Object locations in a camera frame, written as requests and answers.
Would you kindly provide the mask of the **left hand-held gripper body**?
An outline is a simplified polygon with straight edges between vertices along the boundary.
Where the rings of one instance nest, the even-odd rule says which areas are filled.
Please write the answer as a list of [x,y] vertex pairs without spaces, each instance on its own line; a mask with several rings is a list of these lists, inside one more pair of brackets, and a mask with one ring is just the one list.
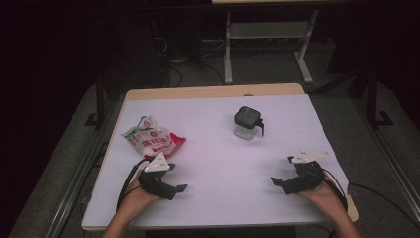
[[159,153],[142,169],[138,181],[142,190],[165,199],[172,199],[172,186],[164,183],[162,177],[171,170],[164,153]]

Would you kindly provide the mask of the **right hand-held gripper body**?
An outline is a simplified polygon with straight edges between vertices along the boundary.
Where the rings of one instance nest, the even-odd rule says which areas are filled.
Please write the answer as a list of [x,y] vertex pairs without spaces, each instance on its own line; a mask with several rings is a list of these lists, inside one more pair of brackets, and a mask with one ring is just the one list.
[[318,160],[329,156],[330,153],[325,151],[300,149],[293,159],[297,177],[286,180],[290,189],[284,192],[292,194],[317,187],[325,177]]

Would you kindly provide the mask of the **white and red seasoning bag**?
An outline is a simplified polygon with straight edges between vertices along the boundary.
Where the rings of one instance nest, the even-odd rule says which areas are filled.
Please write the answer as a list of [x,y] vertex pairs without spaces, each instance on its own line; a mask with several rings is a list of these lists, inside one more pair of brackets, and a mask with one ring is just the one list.
[[184,137],[162,127],[153,116],[142,116],[138,125],[123,133],[122,137],[146,158],[163,153],[168,159],[186,142]]

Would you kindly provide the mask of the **clear jar with black lid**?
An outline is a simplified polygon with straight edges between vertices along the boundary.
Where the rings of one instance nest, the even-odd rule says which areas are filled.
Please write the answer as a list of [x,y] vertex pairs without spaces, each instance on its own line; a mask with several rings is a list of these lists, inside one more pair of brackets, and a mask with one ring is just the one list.
[[261,136],[265,134],[264,122],[259,111],[242,106],[234,116],[234,134],[244,140],[250,141],[257,133],[257,127],[261,129]]

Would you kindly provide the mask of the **person's left hand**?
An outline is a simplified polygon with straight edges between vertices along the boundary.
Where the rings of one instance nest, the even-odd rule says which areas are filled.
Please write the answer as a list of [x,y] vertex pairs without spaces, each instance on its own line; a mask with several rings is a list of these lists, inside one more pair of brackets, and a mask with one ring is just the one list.
[[141,172],[137,172],[136,176],[129,183],[124,199],[118,209],[129,219],[134,219],[148,206],[160,200],[159,196],[147,193],[141,188],[138,180],[141,174]]

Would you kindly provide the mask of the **person's right hand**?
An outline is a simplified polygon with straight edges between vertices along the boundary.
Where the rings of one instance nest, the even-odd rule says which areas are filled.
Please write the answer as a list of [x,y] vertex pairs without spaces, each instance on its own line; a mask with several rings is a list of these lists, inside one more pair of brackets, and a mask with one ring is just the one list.
[[297,192],[297,195],[314,204],[331,221],[344,221],[348,213],[342,201],[332,189],[328,176],[315,188]]

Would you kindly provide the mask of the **black metal stand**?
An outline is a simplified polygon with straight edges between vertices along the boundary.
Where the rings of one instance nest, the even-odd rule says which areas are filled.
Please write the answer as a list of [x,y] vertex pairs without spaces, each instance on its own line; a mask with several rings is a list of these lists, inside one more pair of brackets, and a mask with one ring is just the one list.
[[105,120],[105,91],[103,87],[103,77],[99,75],[95,83],[96,112],[90,113],[85,121],[85,126],[94,126],[99,130]]
[[367,119],[375,129],[379,126],[393,126],[387,113],[377,110],[378,80],[375,70],[371,67],[367,72]]

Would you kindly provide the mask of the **grey metal rail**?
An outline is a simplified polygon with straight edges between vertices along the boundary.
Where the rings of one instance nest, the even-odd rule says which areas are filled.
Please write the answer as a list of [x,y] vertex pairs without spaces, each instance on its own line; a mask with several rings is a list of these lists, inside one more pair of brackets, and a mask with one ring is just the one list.
[[352,103],[358,111],[359,116],[362,118],[367,130],[375,140],[375,143],[381,150],[392,176],[409,204],[412,212],[420,221],[420,194],[417,192],[402,166],[397,161],[396,155],[391,151],[390,146],[379,131],[379,127],[368,120],[367,109],[363,106],[359,99],[352,99]]
[[89,177],[91,169],[95,165],[95,160],[101,153],[102,145],[107,138],[106,133],[109,132],[108,126],[111,124],[114,111],[118,107],[118,104],[118,101],[109,101],[105,103],[104,118],[102,119],[101,124],[96,126],[93,131],[93,136],[83,154],[76,173],[67,187],[67,191],[62,201],[59,203],[59,207],[46,234],[46,238],[59,238],[61,235],[71,212],[75,207],[77,198]]

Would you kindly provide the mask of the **white metal desk frame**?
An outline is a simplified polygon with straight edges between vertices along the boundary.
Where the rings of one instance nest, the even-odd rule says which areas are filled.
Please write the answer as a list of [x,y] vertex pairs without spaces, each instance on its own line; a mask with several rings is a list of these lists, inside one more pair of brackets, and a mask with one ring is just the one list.
[[238,22],[232,20],[232,12],[226,13],[224,82],[233,83],[231,41],[254,39],[300,39],[303,41],[299,51],[294,53],[296,63],[305,83],[311,84],[313,78],[305,62],[306,51],[315,27],[319,10],[313,9],[305,21]]

